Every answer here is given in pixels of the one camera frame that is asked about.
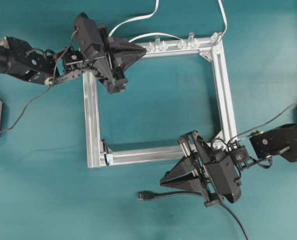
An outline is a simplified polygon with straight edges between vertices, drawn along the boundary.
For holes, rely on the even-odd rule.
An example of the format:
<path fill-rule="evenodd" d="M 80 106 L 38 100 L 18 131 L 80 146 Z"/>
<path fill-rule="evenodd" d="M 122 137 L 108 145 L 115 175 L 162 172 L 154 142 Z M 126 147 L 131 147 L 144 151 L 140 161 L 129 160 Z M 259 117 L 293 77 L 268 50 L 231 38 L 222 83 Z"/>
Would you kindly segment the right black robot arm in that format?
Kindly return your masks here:
<path fill-rule="evenodd" d="M 241 197 L 242 171 L 254 165 L 269 169 L 273 156 L 297 162 L 297 123 L 281 125 L 271 130 L 248 130 L 247 138 L 257 158 L 249 155 L 245 146 L 235 137 L 215 149 L 207 144 L 194 130 L 182 135 L 178 144 L 184 156 L 160 180 L 162 187 L 174 188 L 174 192 L 157 193 L 156 198 L 174 195 L 202 196 L 209 207 L 221 204 L 223 199 L 230 203 Z"/>

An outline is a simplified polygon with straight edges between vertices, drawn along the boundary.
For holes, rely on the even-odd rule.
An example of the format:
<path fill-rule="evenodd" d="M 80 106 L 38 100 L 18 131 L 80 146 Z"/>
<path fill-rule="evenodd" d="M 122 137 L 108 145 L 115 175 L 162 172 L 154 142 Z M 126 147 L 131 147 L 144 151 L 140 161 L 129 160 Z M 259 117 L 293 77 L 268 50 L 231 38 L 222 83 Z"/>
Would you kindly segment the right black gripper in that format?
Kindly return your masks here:
<path fill-rule="evenodd" d="M 204 165 L 218 163 L 215 152 L 199 135 L 197 130 L 188 132 L 177 140 L 184 157 L 160 179 L 160 186 L 188 192 L 201 193 L 204 205 L 211 207 L 223 202 L 223 197 L 211 192 Z"/>

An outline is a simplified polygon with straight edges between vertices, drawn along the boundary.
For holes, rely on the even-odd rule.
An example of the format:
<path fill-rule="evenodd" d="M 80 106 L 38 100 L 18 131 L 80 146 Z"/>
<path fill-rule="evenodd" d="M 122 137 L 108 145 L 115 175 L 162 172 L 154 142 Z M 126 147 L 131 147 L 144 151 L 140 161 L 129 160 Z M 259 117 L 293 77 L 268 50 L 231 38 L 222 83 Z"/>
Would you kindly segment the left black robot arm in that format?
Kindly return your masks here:
<path fill-rule="evenodd" d="M 109 94 L 125 90 L 125 71 L 140 60 L 146 48 L 119 37 L 107 36 L 104 27 L 79 24 L 72 36 L 79 43 L 60 52 L 31 47 L 26 41 L 6 36 L 0 42 L 0 74 L 39 85 L 59 85 L 91 73 Z"/>

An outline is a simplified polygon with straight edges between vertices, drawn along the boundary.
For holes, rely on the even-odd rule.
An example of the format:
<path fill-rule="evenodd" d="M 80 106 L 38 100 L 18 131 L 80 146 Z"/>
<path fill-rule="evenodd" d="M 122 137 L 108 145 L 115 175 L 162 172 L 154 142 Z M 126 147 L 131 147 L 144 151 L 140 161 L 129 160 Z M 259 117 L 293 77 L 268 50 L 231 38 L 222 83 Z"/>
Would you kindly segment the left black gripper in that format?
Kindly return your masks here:
<path fill-rule="evenodd" d="M 108 37 L 106 30 L 95 24 L 84 26 L 84 57 L 97 71 L 94 75 L 109 94 L 125 90 L 128 80 L 123 72 L 146 53 L 145 47 L 119 37 Z"/>

